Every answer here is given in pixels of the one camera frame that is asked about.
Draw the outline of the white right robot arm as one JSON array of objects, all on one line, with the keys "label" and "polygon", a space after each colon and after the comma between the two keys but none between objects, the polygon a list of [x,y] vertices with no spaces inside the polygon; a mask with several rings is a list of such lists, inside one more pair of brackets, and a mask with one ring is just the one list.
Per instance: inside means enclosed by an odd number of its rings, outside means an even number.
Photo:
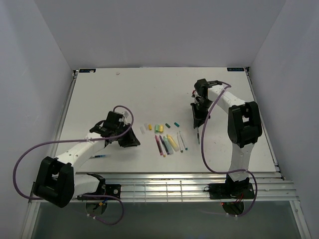
[{"label": "white right robot arm", "polygon": [[206,127],[214,106],[219,106],[228,115],[227,134],[232,142],[232,157],[226,180],[212,191],[225,193],[231,198],[249,190],[248,167],[252,149],[262,135],[258,104],[244,101],[227,91],[231,86],[221,81],[197,80],[194,84],[191,103],[193,128]]}]

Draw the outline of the teal gel pen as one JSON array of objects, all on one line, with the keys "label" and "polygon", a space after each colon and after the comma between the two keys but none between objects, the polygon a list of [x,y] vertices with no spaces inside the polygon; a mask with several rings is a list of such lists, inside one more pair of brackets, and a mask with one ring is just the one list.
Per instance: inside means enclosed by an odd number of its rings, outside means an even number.
[{"label": "teal gel pen", "polygon": [[200,144],[200,133],[199,133],[199,128],[196,127],[196,135],[197,135],[197,142]]}]

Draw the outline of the yellow capped white marker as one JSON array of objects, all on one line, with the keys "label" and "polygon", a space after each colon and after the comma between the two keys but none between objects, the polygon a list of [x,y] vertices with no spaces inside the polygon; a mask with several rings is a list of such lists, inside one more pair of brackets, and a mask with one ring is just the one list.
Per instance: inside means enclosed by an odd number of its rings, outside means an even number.
[{"label": "yellow capped white marker", "polygon": [[166,157],[165,151],[164,151],[164,149],[162,147],[161,147],[161,151],[162,151],[163,157]]}]

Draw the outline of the dark purple pen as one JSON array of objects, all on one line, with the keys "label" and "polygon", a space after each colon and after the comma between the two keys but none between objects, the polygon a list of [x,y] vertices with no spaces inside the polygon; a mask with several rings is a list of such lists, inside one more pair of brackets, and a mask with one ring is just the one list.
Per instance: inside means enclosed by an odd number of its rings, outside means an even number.
[{"label": "dark purple pen", "polygon": [[162,143],[162,145],[163,145],[163,147],[165,149],[166,154],[169,155],[169,151],[168,151],[168,148],[167,148],[167,146],[166,146],[166,144],[164,142],[163,137],[161,135],[159,135],[159,138],[160,138],[160,141],[161,141],[161,143]]}]

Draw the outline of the green capped white marker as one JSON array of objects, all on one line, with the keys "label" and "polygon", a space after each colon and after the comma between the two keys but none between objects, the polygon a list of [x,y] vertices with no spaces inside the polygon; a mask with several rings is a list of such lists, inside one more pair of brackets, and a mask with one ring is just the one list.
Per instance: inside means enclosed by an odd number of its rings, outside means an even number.
[{"label": "green capped white marker", "polygon": [[182,144],[183,144],[184,150],[188,150],[188,147],[187,147],[186,141],[185,141],[185,139],[184,139],[184,137],[183,137],[183,135],[182,135],[182,132],[181,132],[181,131],[179,132],[179,135],[180,135],[181,142],[182,142]]}]

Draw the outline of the red gel pen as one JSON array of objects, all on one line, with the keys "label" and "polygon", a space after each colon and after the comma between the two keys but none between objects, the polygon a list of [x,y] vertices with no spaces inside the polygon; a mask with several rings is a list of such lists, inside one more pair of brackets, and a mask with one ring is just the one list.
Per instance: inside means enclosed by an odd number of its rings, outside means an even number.
[{"label": "red gel pen", "polygon": [[159,153],[161,156],[163,156],[163,151],[162,151],[162,148],[160,146],[160,141],[159,141],[159,138],[157,135],[155,135],[155,140],[156,140],[156,143],[157,143],[157,146],[158,146],[158,149],[159,149]]}]

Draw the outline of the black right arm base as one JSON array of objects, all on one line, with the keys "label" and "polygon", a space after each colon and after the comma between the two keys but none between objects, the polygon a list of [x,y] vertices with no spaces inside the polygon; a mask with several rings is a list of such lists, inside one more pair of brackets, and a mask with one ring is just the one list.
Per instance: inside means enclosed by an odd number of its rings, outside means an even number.
[{"label": "black right arm base", "polygon": [[254,199],[255,197],[251,183],[247,188],[232,190],[225,183],[211,183],[204,187],[203,191],[209,193],[210,199]]}]

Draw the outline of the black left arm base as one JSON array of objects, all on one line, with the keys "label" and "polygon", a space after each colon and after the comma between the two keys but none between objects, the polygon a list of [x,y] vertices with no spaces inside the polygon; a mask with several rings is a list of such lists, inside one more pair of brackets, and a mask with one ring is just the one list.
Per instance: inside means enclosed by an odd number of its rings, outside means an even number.
[{"label": "black left arm base", "polygon": [[104,184],[99,186],[98,189],[93,193],[84,193],[77,196],[77,200],[107,200],[102,195],[112,196],[120,199],[121,197],[121,185],[120,184]]}]

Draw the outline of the blue gel pen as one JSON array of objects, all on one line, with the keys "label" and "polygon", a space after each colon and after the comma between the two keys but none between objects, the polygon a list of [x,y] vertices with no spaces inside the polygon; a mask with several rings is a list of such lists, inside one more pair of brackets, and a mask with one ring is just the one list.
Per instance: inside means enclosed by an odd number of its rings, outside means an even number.
[{"label": "blue gel pen", "polygon": [[94,155],[94,156],[91,156],[90,159],[95,159],[95,158],[105,158],[107,157],[107,155]]}]

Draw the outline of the clear red pen cap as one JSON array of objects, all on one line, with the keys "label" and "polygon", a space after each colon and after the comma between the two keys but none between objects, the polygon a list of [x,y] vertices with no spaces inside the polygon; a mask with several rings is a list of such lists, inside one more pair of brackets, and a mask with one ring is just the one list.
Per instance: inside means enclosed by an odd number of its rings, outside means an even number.
[{"label": "clear red pen cap", "polygon": [[141,131],[142,134],[145,134],[145,130],[144,130],[144,128],[142,126],[140,127],[140,131]]}]

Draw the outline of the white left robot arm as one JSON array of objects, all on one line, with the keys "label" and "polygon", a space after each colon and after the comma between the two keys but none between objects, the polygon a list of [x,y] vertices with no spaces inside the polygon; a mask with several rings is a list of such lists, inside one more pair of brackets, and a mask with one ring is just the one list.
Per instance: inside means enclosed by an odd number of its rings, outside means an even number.
[{"label": "white left robot arm", "polygon": [[127,113],[110,111],[106,119],[96,123],[82,141],[55,158],[44,158],[34,183],[34,195],[60,208],[73,198],[102,198],[106,193],[105,179],[94,173],[78,175],[77,171],[114,141],[123,148],[140,145],[126,120],[127,116]]}]

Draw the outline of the yellow highlighter pen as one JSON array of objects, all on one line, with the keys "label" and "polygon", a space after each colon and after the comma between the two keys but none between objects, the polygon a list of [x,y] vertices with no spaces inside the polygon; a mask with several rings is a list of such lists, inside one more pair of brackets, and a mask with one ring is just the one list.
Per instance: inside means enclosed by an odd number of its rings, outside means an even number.
[{"label": "yellow highlighter pen", "polygon": [[173,137],[170,136],[169,134],[166,135],[167,136],[167,140],[170,143],[171,147],[173,148],[174,151],[179,151],[179,147],[176,144],[176,142],[174,141]]}]

